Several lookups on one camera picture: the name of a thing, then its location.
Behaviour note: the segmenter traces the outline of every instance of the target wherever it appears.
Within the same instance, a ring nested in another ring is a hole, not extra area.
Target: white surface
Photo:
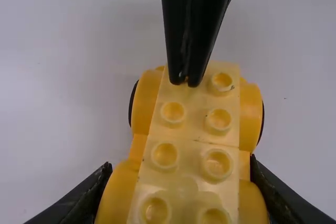
[[[213,59],[259,84],[259,160],[336,218],[335,0],[233,0]],[[126,158],[129,96],[165,62],[161,0],[0,0],[0,216],[22,223]]]

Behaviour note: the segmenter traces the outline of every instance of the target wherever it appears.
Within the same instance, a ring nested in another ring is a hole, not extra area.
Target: yellow plastic brick
[[[163,70],[128,224],[238,223],[239,83],[229,63],[197,88]]]
[[[197,88],[172,85],[165,68],[149,134],[238,147],[239,83],[231,63],[211,61]]]
[[[238,164],[238,148],[149,136],[127,223],[237,223]]]

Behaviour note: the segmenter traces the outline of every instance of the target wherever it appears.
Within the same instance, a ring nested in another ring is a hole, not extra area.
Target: white background
[[[212,58],[259,84],[257,158],[336,218],[336,0],[233,0]],[[0,216],[22,223],[131,144],[140,74],[166,61],[161,0],[0,0]]]

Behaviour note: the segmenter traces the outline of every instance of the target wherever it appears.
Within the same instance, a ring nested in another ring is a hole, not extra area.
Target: building block
[[[212,61],[189,88],[163,70],[128,224],[238,223],[239,76]]]

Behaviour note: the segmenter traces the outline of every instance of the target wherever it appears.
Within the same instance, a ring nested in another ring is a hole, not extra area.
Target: robotic claw
[[[202,83],[209,58],[231,0],[162,0],[169,81],[196,88]],[[134,134],[130,156],[117,166],[105,163],[26,224],[128,223],[128,213],[146,145],[163,67],[149,70],[135,84],[129,107]],[[240,144],[248,155],[240,171],[237,223],[336,223],[305,201],[252,154],[264,126],[264,104],[258,87],[240,78]],[[148,220],[146,223],[173,223]],[[235,223],[208,219],[200,223]]]

